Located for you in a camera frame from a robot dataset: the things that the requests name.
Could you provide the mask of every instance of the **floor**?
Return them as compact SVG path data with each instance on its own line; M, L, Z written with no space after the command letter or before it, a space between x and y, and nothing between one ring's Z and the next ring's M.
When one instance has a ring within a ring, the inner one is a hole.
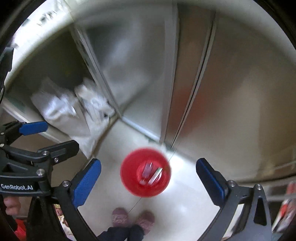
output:
M131 151L151 147L162 152L172 170L168 187L158 196L139 198L129 193L120 179L120 165ZM92 231L99 235L111 224L116 207L129 212L131 222L143 210L156 217L145 241L196 241L211 223L219 208L212 204L195 172L195 162L158 145L121 121L117 121L94 154L102 163L102 173L85 204L78 208Z

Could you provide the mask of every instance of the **screw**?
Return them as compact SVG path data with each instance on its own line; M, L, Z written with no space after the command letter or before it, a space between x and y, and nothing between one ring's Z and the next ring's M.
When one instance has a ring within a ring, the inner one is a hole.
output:
M256 184L256 188L261 191L263 189L263 187L260 184Z
M43 151L42 152L42 155L44 155L44 156L46 156L46 155L48 155L49 154L49 151Z
M64 188L66 188L66 187L70 186L70 181L65 180L65 181L62 182L62 185L63 185Z
M44 169L38 169L38 170L36 171L36 174L37 174L38 176L43 176L43 175L45 174L45 170L44 170Z
M229 181L228 181L228 184L229 184L231 187L236 186L236 182L233 181L233 180L229 180Z

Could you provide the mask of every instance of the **foot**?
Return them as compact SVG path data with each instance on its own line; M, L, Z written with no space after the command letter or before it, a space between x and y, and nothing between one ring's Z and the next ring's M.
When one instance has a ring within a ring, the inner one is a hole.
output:
M136 221L136 224L144 230L144 235L146 235L150 232L152 226L154 225L154 222L154 215L149 211L144 211Z
M118 207L112 212L113 227L128 227L128 213L125 209Z

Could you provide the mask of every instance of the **red object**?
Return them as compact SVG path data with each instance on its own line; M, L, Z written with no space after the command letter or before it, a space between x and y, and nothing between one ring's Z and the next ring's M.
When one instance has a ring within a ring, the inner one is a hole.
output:
M140 181L146 164L152 163L153 169L150 176L145 179L147 183L141 185ZM148 180L153 176L157 168L163 168L161 174L152 185ZM143 148L131 152L122 162L120 177L123 185L133 195L139 197L153 197L160 194L170 182L170 166L167 159L158 151Z
M26 241L26 226L24 222L20 219L15 220L17 223L17 229L15 230L15 235L20 241Z

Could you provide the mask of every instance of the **black device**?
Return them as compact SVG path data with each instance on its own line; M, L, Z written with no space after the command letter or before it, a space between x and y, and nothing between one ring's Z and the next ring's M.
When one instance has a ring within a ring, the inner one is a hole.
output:
M46 130L46 122L14 121L0 127L0 194L33 197L27 219L27 241L69 240L62 230L53 204L60 205L77 241L97 241L77 208L85 203L101 173L100 161L92 159L73 180L65 180L58 187L51 187L53 166L75 156L79 144L71 140L37 152L10 146L21 135ZM244 204L244 208L229 240L271 241L271 221L261 185L249 188L241 187L232 180L226 181L204 158L197 160L196 172L213 203L220 207L198 241L220 241L239 204ZM3 198L0 198L0 209L1 235L7 240L18 240L13 232L16 229L15 221L5 214Z

